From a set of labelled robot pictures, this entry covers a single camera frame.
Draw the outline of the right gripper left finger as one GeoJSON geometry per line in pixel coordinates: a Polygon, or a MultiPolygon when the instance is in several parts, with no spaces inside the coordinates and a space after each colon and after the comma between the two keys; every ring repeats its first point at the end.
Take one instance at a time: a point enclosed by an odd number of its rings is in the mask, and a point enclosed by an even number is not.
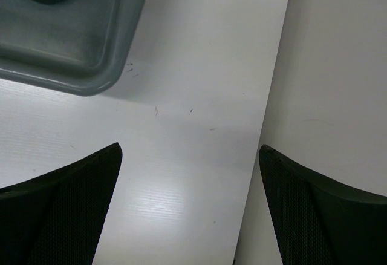
{"type": "Polygon", "coordinates": [[[121,164],[114,143],[1,188],[1,264],[92,264],[121,164]]]}

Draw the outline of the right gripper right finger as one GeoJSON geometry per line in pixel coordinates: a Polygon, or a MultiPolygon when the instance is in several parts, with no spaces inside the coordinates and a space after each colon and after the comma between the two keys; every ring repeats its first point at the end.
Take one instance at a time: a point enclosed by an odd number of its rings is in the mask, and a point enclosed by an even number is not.
{"type": "Polygon", "coordinates": [[[283,264],[386,264],[386,197],[308,169],[270,146],[259,167],[283,264]]]}

